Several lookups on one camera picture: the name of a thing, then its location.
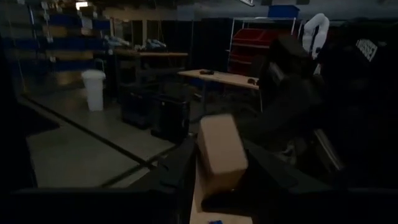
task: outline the blue object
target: blue object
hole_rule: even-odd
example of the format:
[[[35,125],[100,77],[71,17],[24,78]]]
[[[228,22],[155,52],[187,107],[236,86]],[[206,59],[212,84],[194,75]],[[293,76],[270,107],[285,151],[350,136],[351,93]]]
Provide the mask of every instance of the blue object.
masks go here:
[[[200,78],[192,78],[189,80],[189,83],[197,88],[202,88],[203,83],[205,81],[203,81]],[[206,84],[206,89],[207,90],[220,90],[222,89],[223,84],[219,83],[219,82],[207,82]]]
[[[54,37],[53,42],[48,43],[47,47],[52,50],[67,49],[67,42],[66,42],[65,38]]]
[[[86,39],[86,47],[88,50],[105,50],[106,45],[103,39]]]
[[[43,60],[20,60],[21,72],[24,75],[38,75],[47,72],[48,69],[48,61]],[[19,75],[19,64],[18,61],[9,62],[10,68],[12,70],[13,75]]]
[[[81,25],[78,24],[77,16],[64,14],[50,15],[49,24],[63,27],[81,27]]]
[[[94,30],[110,30],[111,23],[109,20],[93,20],[93,29]]]
[[[217,220],[217,221],[210,221],[209,224],[223,224],[223,222],[221,220]]]
[[[2,39],[2,45],[5,49],[14,48],[14,41],[10,37]]]
[[[269,6],[268,17],[270,18],[297,18],[300,9],[293,5]]]
[[[52,64],[53,71],[76,71],[86,70],[89,68],[95,68],[94,60],[68,60],[68,61],[57,61]]]
[[[67,49],[70,50],[87,50],[86,39],[80,37],[69,37],[65,40]]]
[[[24,50],[37,50],[39,43],[35,39],[15,39],[15,47]]]

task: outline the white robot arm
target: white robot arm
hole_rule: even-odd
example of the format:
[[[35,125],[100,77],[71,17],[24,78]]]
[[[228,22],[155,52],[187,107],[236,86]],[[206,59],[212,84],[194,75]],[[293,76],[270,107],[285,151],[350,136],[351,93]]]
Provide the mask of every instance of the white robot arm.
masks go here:
[[[311,50],[313,34],[315,32],[315,28],[317,28],[318,26],[319,26],[318,34],[315,37],[313,47]],[[328,30],[329,30],[329,19],[323,13],[315,15],[304,25],[303,48],[308,53],[312,52],[312,58],[316,58],[318,56],[319,50],[323,47],[323,44],[325,44]]]

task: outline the table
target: table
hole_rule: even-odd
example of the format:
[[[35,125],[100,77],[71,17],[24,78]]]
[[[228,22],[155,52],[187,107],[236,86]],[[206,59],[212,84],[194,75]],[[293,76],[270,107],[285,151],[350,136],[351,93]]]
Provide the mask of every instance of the table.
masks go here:
[[[219,82],[219,83],[224,83],[224,84],[228,84],[228,85],[234,85],[234,86],[239,86],[239,87],[243,87],[243,88],[248,88],[248,89],[252,89],[252,90],[258,90],[258,91],[260,90],[259,86],[248,83],[249,78],[252,78],[252,77],[247,77],[244,75],[237,75],[237,74],[232,74],[232,73],[216,72],[216,71],[214,71],[214,75],[201,75],[200,71],[202,71],[202,70],[203,69],[178,72],[178,74],[181,76],[199,78],[204,81],[203,86],[202,86],[202,94],[201,94],[201,107],[203,110],[203,114],[201,116],[199,116],[199,118],[195,118],[194,120],[200,119],[202,116],[206,115],[206,94],[207,94],[206,83],[207,82]],[[261,110],[262,110],[261,94],[260,94],[260,104],[261,104]]]
[[[114,49],[116,55],[134,56],[134,57],[187,57],[188,53],[178,52],[138,52],[132,49]]]

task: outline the table leg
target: table leg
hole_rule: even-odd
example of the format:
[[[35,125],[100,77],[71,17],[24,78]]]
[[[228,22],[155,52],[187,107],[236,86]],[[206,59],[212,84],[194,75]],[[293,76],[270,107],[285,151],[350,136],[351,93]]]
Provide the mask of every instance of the table leg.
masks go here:
[[[261,96],[261,90],[259,90],[260,93],[260,111],[262,113],[262,96]]]
[[[120,84],[121,84],[121,74],[120,74],[120,63],[118,60],[118,56],[116,54],[113,55],[114,59],[114,69],[116,76],[116,99],[120,102]]]
[[[136,71],[136,86],[141,87],[142,86],[142,75],[141,75],[141,57],[134,57],[134,63],[135,63],[135,71]]]
[[[207,82],[203,81],[203,86],[202,86],[202,89],[201,89],[201,99],[200,99],[202,114],[199,115],[197,118],[192,119],[190,121],[191,124],[199,122],[201,120],[201,118],[206,116],[206,114],[207,114],[207,110],[206,110],[206,94],[207,94],[206,86],[207,86]]]

